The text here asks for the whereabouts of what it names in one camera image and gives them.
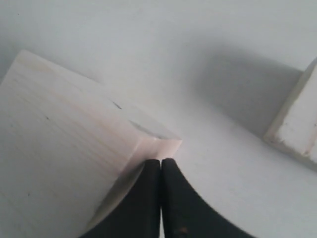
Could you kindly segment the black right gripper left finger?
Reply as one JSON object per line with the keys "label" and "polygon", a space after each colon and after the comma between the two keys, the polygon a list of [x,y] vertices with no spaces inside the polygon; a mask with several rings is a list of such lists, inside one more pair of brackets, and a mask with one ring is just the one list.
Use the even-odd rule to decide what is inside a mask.
{"label": "black right gripper left finger", "polygon": [[119,205],[83,238],[158,238],[160,161],[146,160],[136,183]]}

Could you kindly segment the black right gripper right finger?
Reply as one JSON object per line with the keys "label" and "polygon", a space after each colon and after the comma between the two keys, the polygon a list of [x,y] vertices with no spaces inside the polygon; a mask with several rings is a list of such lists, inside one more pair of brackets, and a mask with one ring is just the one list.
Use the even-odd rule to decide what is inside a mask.
{"label": "black right gripper right finger", "polygon": [[161,210],[166,238],[251,238],[192,188],[174,159],[161,162]]}

